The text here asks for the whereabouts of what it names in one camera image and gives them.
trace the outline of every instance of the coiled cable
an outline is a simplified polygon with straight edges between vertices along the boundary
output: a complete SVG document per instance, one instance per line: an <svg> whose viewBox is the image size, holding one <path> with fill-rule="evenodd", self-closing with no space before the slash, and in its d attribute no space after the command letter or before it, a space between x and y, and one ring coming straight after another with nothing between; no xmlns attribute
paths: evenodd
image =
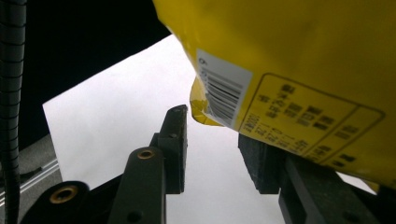
<svg viewBox="0 0 396 224"><path fill-rule="evenodd" d="M0 156L6 223L18 223L20 170L18 115L25 42L26 0L0 0Z"/></svg>

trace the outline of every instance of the white label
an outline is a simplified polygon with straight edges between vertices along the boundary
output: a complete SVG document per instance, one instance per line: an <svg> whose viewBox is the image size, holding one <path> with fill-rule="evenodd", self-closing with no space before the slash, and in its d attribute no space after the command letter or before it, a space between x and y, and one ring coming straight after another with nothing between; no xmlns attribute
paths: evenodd
<svg viewBox="0 0 396 224"><path fill-rule="evenodd" d="M201 49L197 50L197 60L208 101L206 112L221 124L233 128L253 74Z"/></svg>

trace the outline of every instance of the white surface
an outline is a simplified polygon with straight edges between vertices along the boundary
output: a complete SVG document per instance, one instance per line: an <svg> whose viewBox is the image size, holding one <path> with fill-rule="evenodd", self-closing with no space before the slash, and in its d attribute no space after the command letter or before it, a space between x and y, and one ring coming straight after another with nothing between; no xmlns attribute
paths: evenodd
<svg viewBox="0 0 396 224"><path fill-rule="evenodd" d="M166 111L189 105L194 78L170 36L46 102L63 179L95 188L121 174L130 152L160 130ZM277 196L255 190L236 132L189 115L188 141L186 188L167 196L168 223L284 223Z"/></svg>
<svg viewBox="0 0 396 224"><path fill-rule="evenodd" d="M341 173L337 173L341 179L344 180L344 182L347 182L350 185L353 185L357 188L363 189L371 194L376 194L375 191L369 188L361 179L358 179L357 177L350 176L350 175L344 175Z"/></svg>

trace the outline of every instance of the yellow plastic bag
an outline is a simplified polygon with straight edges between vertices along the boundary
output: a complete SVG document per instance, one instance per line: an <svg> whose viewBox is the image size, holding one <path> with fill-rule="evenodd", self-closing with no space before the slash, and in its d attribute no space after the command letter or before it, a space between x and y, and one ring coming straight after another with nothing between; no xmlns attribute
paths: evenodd
<svg viewBox="0 0 396 224"><path fill-rule="evenodd" d="M396 189L396 2L154 0L192 113Z"/></svg>

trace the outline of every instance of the dark background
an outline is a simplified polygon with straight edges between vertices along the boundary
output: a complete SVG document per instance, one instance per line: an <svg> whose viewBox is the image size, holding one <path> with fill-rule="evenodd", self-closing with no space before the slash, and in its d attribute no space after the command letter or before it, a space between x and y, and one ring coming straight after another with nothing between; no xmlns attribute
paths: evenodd
<svg viewBox="0 0 396 224"><path fill-rule="evenodd" d="M20 149L49 133L42 105L169 35L151 0L30 0Z"/></svg>

